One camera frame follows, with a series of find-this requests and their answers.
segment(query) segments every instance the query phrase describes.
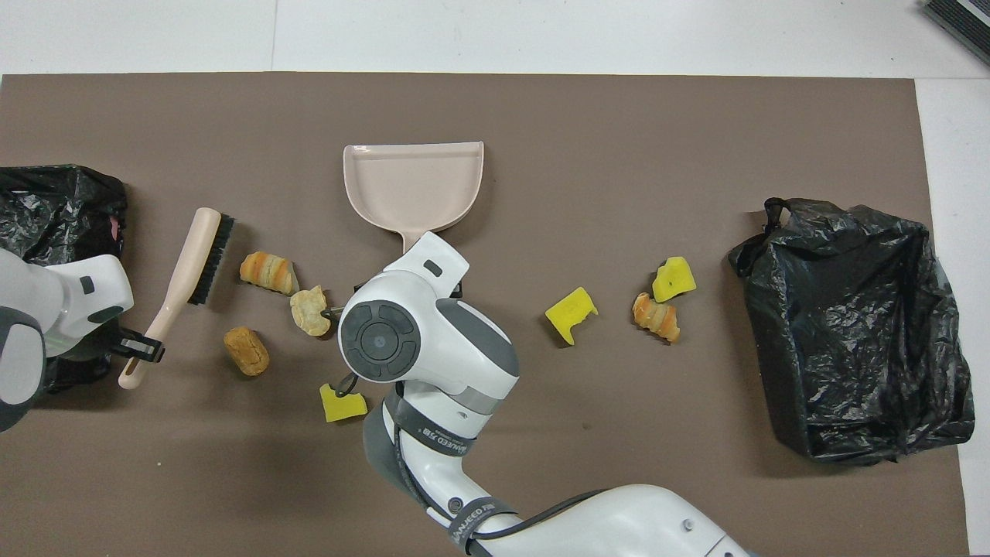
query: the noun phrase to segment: plastic bag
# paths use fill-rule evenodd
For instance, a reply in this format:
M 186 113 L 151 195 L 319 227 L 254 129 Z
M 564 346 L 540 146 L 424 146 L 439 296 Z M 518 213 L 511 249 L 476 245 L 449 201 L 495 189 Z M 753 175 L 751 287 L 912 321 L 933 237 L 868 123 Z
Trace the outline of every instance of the plastic bag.
M 928 229 L 862 205 L 771 198 L 765 209 L 763 234 L 729 263 L 777 438 L 851 465 L 966 442 L 969 368 Z
M 29 263 L 120 257 L 126 211 L 121 181 L 92 168 L 0 168 L 0 248 Z M 49 358 L 46 389 L 92 383 L 109 371 L 109 356 L 85 362 Z

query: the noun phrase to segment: brush handle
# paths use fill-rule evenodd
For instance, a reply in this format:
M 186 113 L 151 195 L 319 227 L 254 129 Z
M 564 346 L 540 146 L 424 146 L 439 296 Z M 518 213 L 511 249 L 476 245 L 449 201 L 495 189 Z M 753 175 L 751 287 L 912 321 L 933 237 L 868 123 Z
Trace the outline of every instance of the brush handle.
M 210 255 L 213 239 L 217 235 L 220 219 L 221 214 L 209 207 L 200 207 L 196 210 L 189 233 L 182 245 L 182 251 L 179 253 L 179 259 L 175 262 L 172 278 L 168 281 L 165 300 L 145 336 L 158 341 L 165 340 L 172 323 L 196 289 L 196 283 Z M 135 389 L 145 378 L 147 364 L 148 362 L 132 358 L 124 366 L 117 383 L 124 389 Z

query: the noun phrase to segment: dustpan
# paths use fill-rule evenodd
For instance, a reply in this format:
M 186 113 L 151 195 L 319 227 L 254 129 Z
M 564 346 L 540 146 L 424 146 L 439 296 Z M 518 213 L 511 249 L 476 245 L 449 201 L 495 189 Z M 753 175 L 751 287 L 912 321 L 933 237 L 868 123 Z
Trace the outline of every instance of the dustpan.
M 402 236 L 406 253 L 467 214 L 481 187 L 484 144 L 348 145 L 344 186 L 357 214 Z

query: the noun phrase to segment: white floor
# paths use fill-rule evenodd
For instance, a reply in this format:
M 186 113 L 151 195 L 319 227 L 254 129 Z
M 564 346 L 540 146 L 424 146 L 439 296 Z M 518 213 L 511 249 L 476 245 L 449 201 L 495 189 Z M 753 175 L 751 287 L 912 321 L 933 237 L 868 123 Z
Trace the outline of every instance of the white floor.
M 990 400 L 990 66 L 914 0 L 3 0 L 0 74 L 457 71 L 918 79 L 937 249 Z M 959 448 L 990 554 L 990 433 Z

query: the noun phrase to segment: brown tabletop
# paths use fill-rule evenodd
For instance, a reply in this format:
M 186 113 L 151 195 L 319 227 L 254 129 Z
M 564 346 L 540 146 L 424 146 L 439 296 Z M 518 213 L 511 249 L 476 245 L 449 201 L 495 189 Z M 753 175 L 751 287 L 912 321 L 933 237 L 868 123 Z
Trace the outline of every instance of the brown tabletop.
M 773 438 L 725 262 L 768 196 L 931 223 L 911 81 L 254 73 L 4 76 L 0 165 L 129 185 L 126 325 L 157 311 L 196 207 L 238 226 L 208 303 L 184 309 L 139 389 L 45 396 L 0 435 L 0 554 L 455 555 L 365 463 L 360 420 L 325 423 L 318 388 L 346 373 L 336 339 L 299 331 L 288 299 L 237 267 L 290 258 L 343 305 L 401 251 L 350 208 L 344 146 L 474 140 L 481 192 L 442 237 L 522 365 L 465 459 L 482 487 L 528 516 L 656 484 L 764 556 L 966 553 L 954 448 L 850 469 Z M 665 346 L 630 307 L 675 255 L 699 287 Z M 562 348 L 543 312 L 579 285 L 601 314 Z M 259 378 L 224 349 L 239 325 L 271 354 Z

